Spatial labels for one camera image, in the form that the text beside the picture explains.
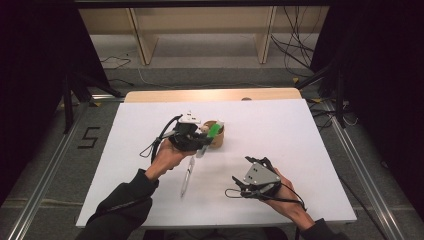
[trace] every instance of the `person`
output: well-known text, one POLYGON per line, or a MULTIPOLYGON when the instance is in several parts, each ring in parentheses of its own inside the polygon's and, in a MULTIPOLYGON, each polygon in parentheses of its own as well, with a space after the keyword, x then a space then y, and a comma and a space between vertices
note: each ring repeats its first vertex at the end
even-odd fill
MULTIPOLYGON (((174 148, 168 139, 165 139, 161 143, 150 167, 147 170, 139 169, 136 176, 129 183, 118 185, 98 205, 96 212, 90 217, 85 228, 78 234, 76 239, 127 239, 132 231, 146 221, 152 207, 151 196, 159 186, 159 177, 178 166, 185 157, 195 153, 195 151, 179 151, 174 148)), ((292 183, 278 169, 276 171, 280 175, 282 183, 294 190, 292 183)), ((281 187, 276 197, 297 199, 297 196, 287 187, 281 187)), ((315 222, 300 204, 275 200, 263 202, 281 215, 292 220, 300 229, 302 237, 306 240, 349 239, 343 233, 333 233, 323 219, 315 222)))

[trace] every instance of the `white pen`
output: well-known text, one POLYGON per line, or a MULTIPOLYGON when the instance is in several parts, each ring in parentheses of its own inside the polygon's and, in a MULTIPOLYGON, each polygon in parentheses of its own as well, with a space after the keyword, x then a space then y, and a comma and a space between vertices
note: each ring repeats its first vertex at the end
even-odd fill
POLYGON ((184 197, 184 194, 187 190, 188 181, 190 180, 190 175, 193 173, 194 167, 194 156, 191 156, 190 163, 187 168, 186 176, 184 178, 183 187, 181 188, 181 198, 184 197))

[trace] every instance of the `white table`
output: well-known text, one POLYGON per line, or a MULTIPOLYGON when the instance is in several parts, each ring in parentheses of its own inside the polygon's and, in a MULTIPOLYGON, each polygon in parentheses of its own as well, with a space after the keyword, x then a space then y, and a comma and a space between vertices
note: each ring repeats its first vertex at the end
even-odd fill
POLYGON ((356 220, 307 104, 302 99, 123 103, 77 222, 84 227, 97 205, 121 182, 130 181, 150 158, 139 153, 174 116, 191 110, 202 119, 225 121, 224 145, 197 159, 187 193, 180 198, 189 158, 160 178, 144 228, 272 226, 290 222, 251 199, 230 199, 251 164, 245 156, 268 157, 295 185, 313 219, 356 220))

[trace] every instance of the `black sleeve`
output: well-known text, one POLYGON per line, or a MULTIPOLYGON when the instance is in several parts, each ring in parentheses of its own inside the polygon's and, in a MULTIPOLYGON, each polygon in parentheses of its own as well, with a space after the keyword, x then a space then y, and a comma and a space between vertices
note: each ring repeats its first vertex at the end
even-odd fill
POLYGON ((121 183, 103 200, 76 239, 127 239, 144 223, 152 207, 152 194, 159 181, 152 183, 139 169, 129 183, 121 183))
POLYGON ((315 225, 300 233, 305 240, 349 240, 343 233, 334 233, 327 226, 324 219, 315 222, 315 225))

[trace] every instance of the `person's left hand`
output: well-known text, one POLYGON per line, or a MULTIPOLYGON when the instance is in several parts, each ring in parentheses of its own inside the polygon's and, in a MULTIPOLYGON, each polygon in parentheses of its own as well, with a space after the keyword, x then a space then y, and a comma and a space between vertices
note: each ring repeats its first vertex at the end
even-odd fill
POLYGON ((178 166, 185 157, 195 153, 196 151, 182 152, 176 149, 168 139, 165 139, 161 143, 152 165, 146 170, 145 174, 150 181, 156 181, 166 171, 178 166))

